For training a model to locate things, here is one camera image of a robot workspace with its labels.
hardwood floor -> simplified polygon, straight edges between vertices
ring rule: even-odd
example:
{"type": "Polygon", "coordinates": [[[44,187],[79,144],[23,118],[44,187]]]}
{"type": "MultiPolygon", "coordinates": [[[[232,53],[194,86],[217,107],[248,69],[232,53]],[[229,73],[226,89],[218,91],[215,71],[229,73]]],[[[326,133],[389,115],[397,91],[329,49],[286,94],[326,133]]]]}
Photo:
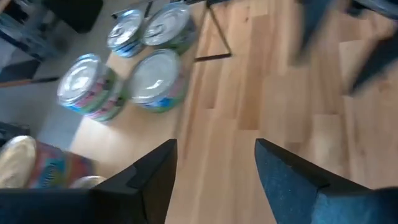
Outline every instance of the hardwood floor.
{"type": "MultiPolygon", "coordinates": [[[[196,63],[183,112],[168,223],[275,223],[254,163],[266,138],[370,188],[398,185],[398,70],[354,98],[353,74],[391,23],[354,19],[340,4],[307,63],[289,56],[299,39],[294,0],[231,0],[214,6],[234,56],[196,63]]],[[[198,55],[223,52],[209,16],[198,55]]]]}

pet food can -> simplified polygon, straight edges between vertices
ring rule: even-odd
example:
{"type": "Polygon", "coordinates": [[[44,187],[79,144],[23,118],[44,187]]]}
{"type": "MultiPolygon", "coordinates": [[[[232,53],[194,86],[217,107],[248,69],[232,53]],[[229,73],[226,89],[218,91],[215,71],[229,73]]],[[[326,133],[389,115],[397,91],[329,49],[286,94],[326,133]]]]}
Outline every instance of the pet food can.
{"type": "Polygon", "coordinates": [[[109,97],[115,81],[115,72],[97,55],[83,55],[62,78],[58,86],[58,101],[78,113],[91,113],[109,97]]]}
{"type": "Polygon", "coordinates": [[[61,149],[18,136],[0,152],[0,188],[57,188],[64,185],[65,158],[61,149]]]}
{"type": "Polygon", "coordinates": [[[106,180],[105,177],[100,177],[100,176],[82,177],[76,180],[70,187],[73,189],[77,188],[90,189],[104,182],[105,180],[106,180]]]}
{"type": "Polygon", "coordinates": [[[121,57],[132,57],[144,49],[140,40],[144,16],[137,9],[123,13],[108,35],[108,47],[121,57]]]}
{"type": "Polygon", "coordinates": [[[190,8],[182,2],[167,4],[152,16],[144,30],[142,41],[159,49],[184,53],[197,37],[190,8]]]}
{"type": "Polygon", "coordinates": [[[131,101],[153,112],[173,108],[185,96],[185,77],[178,55],[156,50],[140,61],[128,81],[131,101]]]}
{"type": "Polygon", "coordinates": [[[127,99],[128,93],[124,82],[118,80],[105,103],[98,110],[87,114],[87,117],[100,122],[109,121],[118,115],[127,99]]]}
{"type": "Polygon", "coordinates": [[[70,186],[76,180],[94,175],[94,163],[91,159],[74,154],[65,153],[65,186],[70,186]]]}

cat food can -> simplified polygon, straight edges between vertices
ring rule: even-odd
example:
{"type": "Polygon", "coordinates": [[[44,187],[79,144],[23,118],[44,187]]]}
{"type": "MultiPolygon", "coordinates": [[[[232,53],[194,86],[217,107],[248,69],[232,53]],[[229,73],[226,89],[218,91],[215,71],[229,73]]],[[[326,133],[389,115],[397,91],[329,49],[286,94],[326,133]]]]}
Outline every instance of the cat food can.
{"type": "Polygon", "coordinates": [[[131,101],[157,113],[173,108],[185,96],[186,79],[181,71],[173,50],[154,51],[132,71],[127,84],[131,101]]]}
{"type": "Polygon", "coordinates": [[[76,180],[70,187],[73,189],[79,189],[79,188],[90,189],[104,182],[105,180],[106,180],[105,177],[100,177],[100,176],[82,177],[76,180]]]}
{"type": "Polygon", "coordinates": [[[126,87],[123,80],[120,79],[116,81],[105,103],[98,110],[87,114],[87,117],[99,122],[109,121],[118,115],[127,99],[128,93],[126,87]]]}
{"type": "Polygon", "coordinates": [[[65,158],[61,149],[18,136],[0,152],[0,188],[57,188],[64,184],[65,158]]]}
{"type": "Polygon", "coordinates": [[[190,8],[182,2],[167,4],[148,21],[142,41],[158,49],[173,49],[183,54],[197,38],[190,8]]]}
{"type": "Polygon", "coordinates": [[[81,114],[96,111],[109,97],[116,77],[97,55],[83,55],[62,78],[58,86],[58,101],[81,114]]]}
{"type": "Polygon", "coordinates": [[[133,57],[145,45],[139,38],[142,33],[144,15],[138,9],[132,9],[123,13],[115,27],[108,35],[108,47],[120,57],[133,57]]]}

can lid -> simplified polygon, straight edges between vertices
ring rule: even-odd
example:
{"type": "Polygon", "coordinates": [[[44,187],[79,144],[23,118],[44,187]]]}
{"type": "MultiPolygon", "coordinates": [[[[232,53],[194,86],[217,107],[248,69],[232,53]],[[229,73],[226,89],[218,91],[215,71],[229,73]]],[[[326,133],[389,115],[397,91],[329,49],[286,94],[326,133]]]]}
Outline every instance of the can lid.
{"type": "Polygon", "coordinates": [[[149,20],[142,41],[146,45],[163,44],[176,37],[190,18],[189,6],[182,2],[167,4],[149,20]]]}
{"type": "Polygon", "coordinates": [[[74,181],[74,183],[72,183],[70,187],[73,189],[77,188],[90,189],[104,182],[105,180],[106,178],[101,176],[87,176],[74,181]]]}
{"type": "Polygon", "coordinates": [[[142,12],[138,9],[123,13],[118,24],[113,27],[108,35],[108,47],[114,48],[125,44],[138,30],[144,20],[142,12]]]}
{"type": "Polygon", "coordinates": [[[134,103],[148,103],[167,93],[178,78],[180,59],[172,50],[155,50],[132,71],[128,88],[134,103]]]}
{"type": "Polygon", "coordinates": [[[72,103],[81,98],[96,82],[101,59],[95,54],[79,57],[62,78],[58,86],[58,99],[61,103],[72,103]]]}
{"type": "Polygon", "coordinates": [[[0,188],[25,187],[35,164],[36,141],[30,136],[18,136],[8,141],[0,151],[0,188]]]}

pull tab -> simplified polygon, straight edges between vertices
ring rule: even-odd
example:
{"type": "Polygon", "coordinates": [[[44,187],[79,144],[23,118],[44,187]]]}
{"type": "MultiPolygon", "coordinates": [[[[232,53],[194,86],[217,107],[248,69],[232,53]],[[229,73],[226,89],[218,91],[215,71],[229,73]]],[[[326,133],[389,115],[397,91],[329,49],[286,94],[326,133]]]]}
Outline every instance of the pull tab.
{"type": "Polygon", "coordinates": [[[149,38],[159,35],[164,32],[164,29],[165,27],[163,24],[156,25],[155,27],[148,30],[148,32],[145,34],[145,37],[149,38]]]}
{"type": "Polygon", "coordinates": [[[122,27],[118,27],[109,34],[109,37],[119,37],[122,34],[122,27]]]}

